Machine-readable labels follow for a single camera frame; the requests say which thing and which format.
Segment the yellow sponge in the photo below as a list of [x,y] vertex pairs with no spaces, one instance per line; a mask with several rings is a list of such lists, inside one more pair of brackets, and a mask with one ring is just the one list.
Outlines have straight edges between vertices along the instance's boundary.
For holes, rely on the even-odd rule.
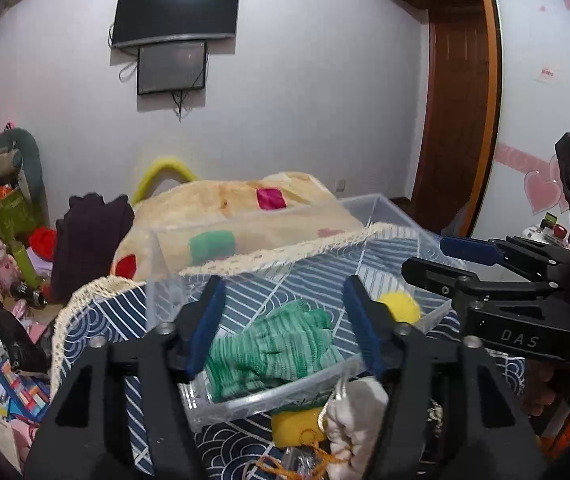
[[271,416],[271,439],[276,447],[301,446],[325,440],[318,428],[322,406],[300,412],[280,412]]
[[398,322],[416,323],[421,318],[421,308],[406,292],[387,292],[377,301],[385,303]]

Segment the beige blanket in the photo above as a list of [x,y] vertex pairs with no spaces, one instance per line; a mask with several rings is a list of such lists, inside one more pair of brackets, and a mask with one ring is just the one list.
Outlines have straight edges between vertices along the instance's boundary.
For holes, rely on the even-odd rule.
[[[257,190],[264,188],[280,190],[286,208],[261,211]],[[144,200],[135,213],[134,225],[114,256],[112,273],[122,258],[133,254],[137,281],[204,263],[195,261],[194,246],[209,242],[194,237],[206,232],[226,232],[226,239],[233,240],[233,253],[248,254],[363,227],[315,177],[296,172],[246,182],[182,184]],[[230,256],[230,247],[225,250],[220,257]],[[152,261],[164,261],[166,266]]]

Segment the green bag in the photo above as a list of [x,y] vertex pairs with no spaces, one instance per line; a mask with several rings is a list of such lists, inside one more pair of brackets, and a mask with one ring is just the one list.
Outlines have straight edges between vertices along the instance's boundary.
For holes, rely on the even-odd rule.
[[21,190],[15,189],[0,200],[0,237],[6,244],[27,238],[41,225],[43,210],[28,202]]

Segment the screw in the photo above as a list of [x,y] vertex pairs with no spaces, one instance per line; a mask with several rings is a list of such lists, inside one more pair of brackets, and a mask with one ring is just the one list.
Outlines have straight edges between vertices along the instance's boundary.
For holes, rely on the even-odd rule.
[[399,335],[401,337],[409,335],[411,331],[412,331],[412,326],[409,323],[399,323],[398,325],[396,325],[396,328],[394,329],[396,335]]
[[463,345],[467,348],[482,348],[482,341],[475,335],[466,335],[463,337]]
[[107,337],[104,335],[95,335],[89,340],[89,346],[92,348],[103,348],[107,345]]
[[174,323],[169,321],[164,321],[162,323],[159,323],[158,326],[156,327],[156,331],[160,335],[171,334],[172,332],[174,332],[174,329],[175,329]]

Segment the monitor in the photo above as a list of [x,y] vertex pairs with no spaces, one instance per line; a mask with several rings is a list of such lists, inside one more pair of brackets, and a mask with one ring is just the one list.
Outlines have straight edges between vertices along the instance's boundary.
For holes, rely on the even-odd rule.
[[178,41],[139,48],[137,93],[196,90],[205,87],[207,46]]
[[119,0],[112,46],[236,35],[238,0]]

